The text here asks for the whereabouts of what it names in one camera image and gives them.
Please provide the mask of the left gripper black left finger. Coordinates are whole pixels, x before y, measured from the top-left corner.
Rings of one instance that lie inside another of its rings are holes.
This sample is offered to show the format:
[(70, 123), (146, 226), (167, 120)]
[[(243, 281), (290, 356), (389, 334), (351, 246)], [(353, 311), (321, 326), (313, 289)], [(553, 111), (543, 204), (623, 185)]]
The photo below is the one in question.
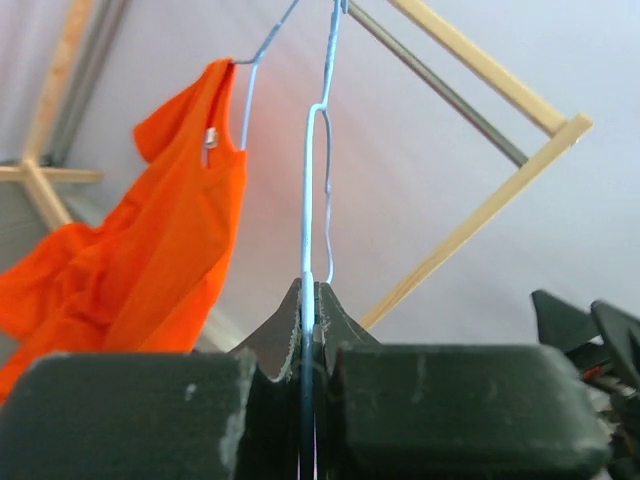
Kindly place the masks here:
[(1, 410), (5, 479), (294, 479), (299, 297), (229, 353), (48, 355)]

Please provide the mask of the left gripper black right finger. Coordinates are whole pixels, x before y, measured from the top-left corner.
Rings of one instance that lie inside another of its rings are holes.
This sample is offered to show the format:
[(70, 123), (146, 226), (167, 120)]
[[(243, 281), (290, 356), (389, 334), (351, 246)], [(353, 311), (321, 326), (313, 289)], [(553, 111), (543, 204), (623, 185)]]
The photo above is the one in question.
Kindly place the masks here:
[(539, 344), (389, 344), (316, 289), (322, 479), (591, 479), (610, 459), (575, 367)]

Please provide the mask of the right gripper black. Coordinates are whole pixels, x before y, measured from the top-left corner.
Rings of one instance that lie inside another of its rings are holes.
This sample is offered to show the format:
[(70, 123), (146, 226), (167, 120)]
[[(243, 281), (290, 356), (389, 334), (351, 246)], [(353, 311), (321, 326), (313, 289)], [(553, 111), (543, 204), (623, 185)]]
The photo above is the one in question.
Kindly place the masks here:
[[(639, 319), (600, 300), (591, 304), (593, 320), (546, 290), (534, 291), (531, 299), (539, 342), (561, 351), (582, 381), (606, 396), (597, 414), (609, 434), (607, 473), (612, 479), (638, 479), (639, 388), (633, 385), (639, 384)], [(600, 335), (604, 345), (592, 342)]]

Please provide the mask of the orange t shirt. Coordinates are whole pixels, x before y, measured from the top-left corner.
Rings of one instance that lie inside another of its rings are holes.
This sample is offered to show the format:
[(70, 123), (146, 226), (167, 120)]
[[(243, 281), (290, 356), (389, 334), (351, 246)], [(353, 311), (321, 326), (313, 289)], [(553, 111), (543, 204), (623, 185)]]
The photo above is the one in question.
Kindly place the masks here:
[(230, 134), (230, 59), (133, 132), (147, 167), (91, 227), (64, 225), (1, 276), (1, 329), (19, 346), (1, 393), (52, 353), (192, 350), (226, 280), (247, 183)]

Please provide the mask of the wooden clothes rack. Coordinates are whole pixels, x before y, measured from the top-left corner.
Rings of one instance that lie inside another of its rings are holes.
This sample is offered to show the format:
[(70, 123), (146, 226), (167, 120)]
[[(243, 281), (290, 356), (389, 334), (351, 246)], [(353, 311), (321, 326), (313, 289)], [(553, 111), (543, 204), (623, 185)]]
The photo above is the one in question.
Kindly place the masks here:
[[(584, 114), (567, 119), (423, 2), (396, 1), (393, 6), (536, 125), (549, 140), (533, 156), (526, 156), (359, 5), (353, 1), (337, 2), (326, 58), (326, 84), (331, 82), (339, 20), (341, 15), (346, 14), (428, 84), (517, 168), (503, 185), (361, 319), (360, 324), (366, 329), (375, 326), (391, 312), (536, 177), (576, 144), (593, 125), (592, 120)], [(103, 178), (98, 171), (43, 167), (37, 157), (50, 133), (58, 103), (66, 91), (92, 7), (90, 1), (71, 3), (22, 157), (17, 164), (1, 169), (2, 181), (21, 184), (44, 223), (51, 229), (71, 220), (53, 189), (55, 183), (98, 183)]]

